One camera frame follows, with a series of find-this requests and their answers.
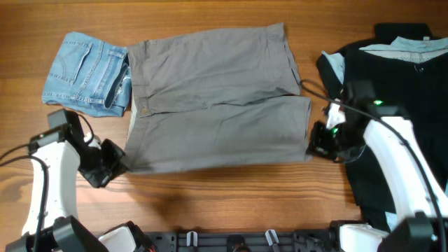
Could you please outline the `grey shorts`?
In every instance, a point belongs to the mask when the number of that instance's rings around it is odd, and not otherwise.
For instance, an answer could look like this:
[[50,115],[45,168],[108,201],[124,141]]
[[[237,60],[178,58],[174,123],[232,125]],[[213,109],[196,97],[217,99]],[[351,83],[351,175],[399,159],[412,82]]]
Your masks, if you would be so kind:
[[312,103],[283,24],[142,41],[128,56],[131,172],[308,161]]

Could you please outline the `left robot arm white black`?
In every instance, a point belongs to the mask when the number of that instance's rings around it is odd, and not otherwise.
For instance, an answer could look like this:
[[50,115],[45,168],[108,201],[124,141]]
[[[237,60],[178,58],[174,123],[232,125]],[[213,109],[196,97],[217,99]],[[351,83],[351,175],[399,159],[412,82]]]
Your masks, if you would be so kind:
[[95,148],[73,139],[69,125],[31,139],[34,168],[31,206],[22,237],[6,245],[7,251],[114,252],[154,251],[151,239],[133,222],[94,236],[78,220],[76,174],[82,160],[102,158],[105,147]]

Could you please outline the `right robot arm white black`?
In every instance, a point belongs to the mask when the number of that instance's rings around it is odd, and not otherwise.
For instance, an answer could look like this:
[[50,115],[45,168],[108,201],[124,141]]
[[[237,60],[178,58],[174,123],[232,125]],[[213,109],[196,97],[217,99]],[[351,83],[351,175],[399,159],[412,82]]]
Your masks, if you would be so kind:
[[335,231],[338,251],[446,251],[447,196],[439,186],[404,107],[376,96],[368,81],[347,83],[329,99],[326,122],[311,131],[308,153],[349,163],[369,148],[386,180],[398,224],[384,232],[347,223]]

